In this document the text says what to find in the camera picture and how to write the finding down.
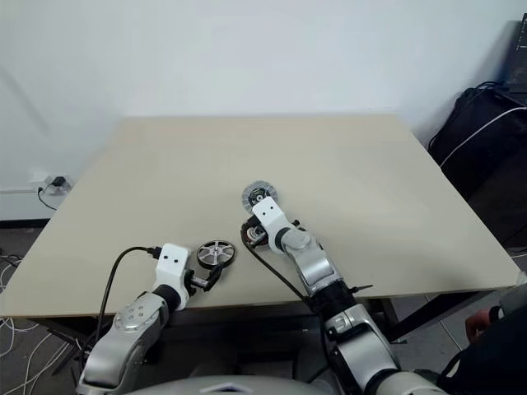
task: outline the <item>white wall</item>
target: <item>white wall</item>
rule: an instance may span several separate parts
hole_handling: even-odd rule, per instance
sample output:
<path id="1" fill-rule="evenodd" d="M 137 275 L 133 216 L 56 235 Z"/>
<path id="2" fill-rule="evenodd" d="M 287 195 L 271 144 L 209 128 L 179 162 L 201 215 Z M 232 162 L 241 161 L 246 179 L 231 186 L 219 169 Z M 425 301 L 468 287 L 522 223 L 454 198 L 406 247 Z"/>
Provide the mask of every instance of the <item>white wall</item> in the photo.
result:
<path id="1" fill-rule="evenodd" d="M 78 177 L 126 115 L 390 111 L 426 142 L 460 91 L 497 76 L 527 12 L 525 0 L 1 4 L 3 191 L 38 170 Z M 29 193 L 0 205 L 0 219 L 52 214 Z"/>

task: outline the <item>power outlet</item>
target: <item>power outlet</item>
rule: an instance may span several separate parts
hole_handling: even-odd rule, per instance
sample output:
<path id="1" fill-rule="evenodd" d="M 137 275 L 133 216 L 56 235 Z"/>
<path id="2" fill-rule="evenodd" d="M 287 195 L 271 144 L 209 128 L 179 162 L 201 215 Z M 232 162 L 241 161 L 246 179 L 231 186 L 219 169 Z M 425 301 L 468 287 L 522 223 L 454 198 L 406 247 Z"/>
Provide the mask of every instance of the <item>power outlet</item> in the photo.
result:
<path id="1" fill-rule="evenodd" d="M 38 192 L 39 188 L 42 188 L 42 189 L 46 188 L 58 176 L 63 176 L 66 179 L 68 186 L 66 188 L 57 188 L 54 186 L 50 186 L 47 189 L 46 193 L 55 194 L 59 192 L 62 192 L 62 193 L 69 192 L 69 190 L 73 188 L 73 179 L 72 177 L 70 177 L 69 174 L 47 174 L 44 172 L 36 172 L 33 174 L 33 177 L 30 180 L 30 185 L 35 192 Z"/>
<path id="2" fill-rule="evenodd" d="M 30 179 L 30 185 L 35 192 L 38 192 L 39 188 L 46 188 L 54 180 L 52 175 L 41 173 L 33 174 L 33 177 Z"/>

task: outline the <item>small wheel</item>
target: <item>small wheel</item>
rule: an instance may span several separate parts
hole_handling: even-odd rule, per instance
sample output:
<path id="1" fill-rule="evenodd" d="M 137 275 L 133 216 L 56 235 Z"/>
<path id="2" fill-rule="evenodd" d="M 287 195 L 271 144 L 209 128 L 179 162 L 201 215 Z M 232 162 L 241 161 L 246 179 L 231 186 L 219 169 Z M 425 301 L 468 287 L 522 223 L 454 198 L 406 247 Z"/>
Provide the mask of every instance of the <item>small wheel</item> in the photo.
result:
<path id="1" fill-rule="evenodd" d="M 269 243 L 268 236 L 265 233 L 264 228 L 262 228 L 260 225 L 251 226 L 245 230 L 244 241 L 247 243 L 252 244 L 254 241 L 259 239 L 261 239 L 261 241 L 258 243 L 258 245 L 266 245 Z"/>
<path id="2" fill-rule="evenodd" d="M 196 252 L 199 266 L 212 270 L 218 265 L 229 266 L 234 260 L 234 245 L 222 240 L 213 240 L 199 247 Z"/>
<path id="3" fill-rule="evenodd" d="M 241 194 L 241 204 L 251 214 L 253 206 L 270 196 L 276 202 L 278 200 L 277 190 L 267 181 L 255 181 L 244 189 Z"/>

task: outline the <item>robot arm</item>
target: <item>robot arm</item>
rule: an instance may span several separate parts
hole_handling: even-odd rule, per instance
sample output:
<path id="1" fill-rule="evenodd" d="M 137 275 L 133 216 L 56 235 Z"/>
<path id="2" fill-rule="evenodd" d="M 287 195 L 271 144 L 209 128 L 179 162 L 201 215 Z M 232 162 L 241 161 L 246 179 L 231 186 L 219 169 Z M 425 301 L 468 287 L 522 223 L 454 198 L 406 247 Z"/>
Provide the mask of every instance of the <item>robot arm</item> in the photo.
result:
<path id="1" fill-rule="evenodd" d="M 219 278 L 207 280 L 187 269 L 190 251 L 173 244 L 161 249 L 152 292 L 144 292 L 115 316 L 110 330 L 95 344 L 82 371 L 77 393 L 82 395 L 130 392 L 148 349 L 168 323 L 170 313 L 182 310 L 199 286 L 210 290 Z"/>
<path id="2" fill-rule="evenodd" d="M 286 254 L 307 291 L 311 308 L 336 342 L 329 353 L 331 367 L 347 392 L 376 394 L 441 394 L 421 376 L 401 372 L 388 341 L 364 306 L 355 301 L 337 268 L 316 238 L 289 222 L 272 197 L 253 206 L 251 225 L 258 224 L 269 247 Z"/>

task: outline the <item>tabletop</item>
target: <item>tabletop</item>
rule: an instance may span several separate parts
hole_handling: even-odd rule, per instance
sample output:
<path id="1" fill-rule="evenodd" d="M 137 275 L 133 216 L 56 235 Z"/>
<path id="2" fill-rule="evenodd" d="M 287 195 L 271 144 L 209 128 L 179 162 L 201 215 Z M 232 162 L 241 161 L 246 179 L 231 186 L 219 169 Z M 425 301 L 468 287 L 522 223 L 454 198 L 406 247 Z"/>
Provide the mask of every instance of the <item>tabletop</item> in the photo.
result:
<path id="1" fill-rule="evenodd" d="M 512 286 L 518 269 L 408 128 L 393 115 L 126 118 L 0 295 L 4 316 L 96 314 L 119 253 L 223 239 L 236 260 L 190 308 L 296 297 L 240 242 L 255 180 L 317 236 L 363 297 Z M 290 261 L 264 257 L 301 288 Z M 193 254 L 191 268 L 204 275 Z M 145 253 L 121 263 L 107 312 L 154 283 Z"/>

